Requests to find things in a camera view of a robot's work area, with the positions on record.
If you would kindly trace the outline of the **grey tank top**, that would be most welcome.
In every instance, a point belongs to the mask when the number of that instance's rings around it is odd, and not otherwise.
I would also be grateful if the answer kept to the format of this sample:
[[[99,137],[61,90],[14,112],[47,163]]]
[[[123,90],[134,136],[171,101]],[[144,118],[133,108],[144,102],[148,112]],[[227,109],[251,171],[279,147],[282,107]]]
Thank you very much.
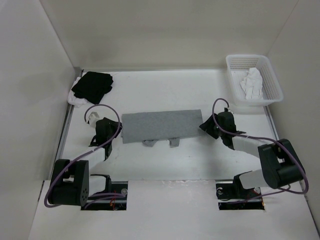
[[[177,147],[181,139],[203,136],[202,111],[174,110],[123,114],[122,142],[143,143],[152,147],[157,141],[169,140],[171,147]]]

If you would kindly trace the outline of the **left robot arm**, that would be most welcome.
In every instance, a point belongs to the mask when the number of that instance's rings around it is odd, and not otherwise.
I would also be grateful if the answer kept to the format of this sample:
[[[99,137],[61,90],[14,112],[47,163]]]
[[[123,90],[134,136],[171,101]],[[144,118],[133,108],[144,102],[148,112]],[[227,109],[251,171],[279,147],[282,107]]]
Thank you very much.
[[[112,141],[122,124],[103,118],[94,124],[95,136],[89,144],[89,151],[75,160],[58,159],[53,168],[50,186],[44,205],[53,208],[60,205],[83,207],[88,198],[108,199],[112,195],[112,181],[109,175],[93,174],[92,169],[106,161],[112,152]]]

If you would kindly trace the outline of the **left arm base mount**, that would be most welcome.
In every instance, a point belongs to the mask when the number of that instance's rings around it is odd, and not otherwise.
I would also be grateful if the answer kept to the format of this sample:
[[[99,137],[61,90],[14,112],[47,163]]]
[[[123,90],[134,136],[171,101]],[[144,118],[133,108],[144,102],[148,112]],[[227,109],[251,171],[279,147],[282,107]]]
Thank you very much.
[[[88,198],[82,211],[126,211],[129,183],[112,181],[107,190]]]

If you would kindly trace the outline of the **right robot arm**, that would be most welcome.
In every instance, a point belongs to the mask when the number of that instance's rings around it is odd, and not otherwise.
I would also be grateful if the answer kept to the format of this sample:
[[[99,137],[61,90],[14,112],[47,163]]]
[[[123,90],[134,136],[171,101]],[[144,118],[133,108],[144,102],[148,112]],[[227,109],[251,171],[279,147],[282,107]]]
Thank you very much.
[[[214,139],[220,138],[229,149],[259,159],[261,169],[233,177],[231,190],[235,199],[244,199],[250,191],[260,187],[288,192],[290,189],[284,186],[306,180],[306,172],[289,140],[246,135],[237,130],[234,115],[227,109],[212,114],[199,128]]]

